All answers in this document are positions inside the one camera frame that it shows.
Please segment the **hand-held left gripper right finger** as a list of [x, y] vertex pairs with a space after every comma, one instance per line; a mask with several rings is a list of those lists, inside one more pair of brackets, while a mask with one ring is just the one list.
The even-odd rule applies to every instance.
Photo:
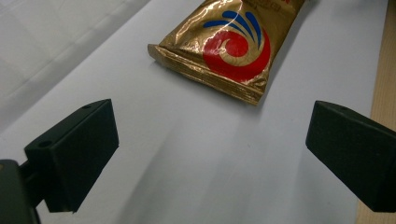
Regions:
[[372, 211], [396, 213], [396, 132], [316, 101], [305, 144]]

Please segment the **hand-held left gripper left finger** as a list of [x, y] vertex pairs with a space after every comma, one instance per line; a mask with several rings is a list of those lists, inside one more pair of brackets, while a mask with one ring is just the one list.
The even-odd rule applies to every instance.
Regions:
[[84, 105], [31, 142], [22, 167], [32, 206], [76, 212], [119, 146], [109, 99]]

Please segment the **gold foil snack packet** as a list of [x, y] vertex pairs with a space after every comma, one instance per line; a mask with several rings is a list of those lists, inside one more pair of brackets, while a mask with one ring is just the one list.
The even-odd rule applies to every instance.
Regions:
[[256, 105], [306, 0], [205, 0], [148, 54], [162, 66]]

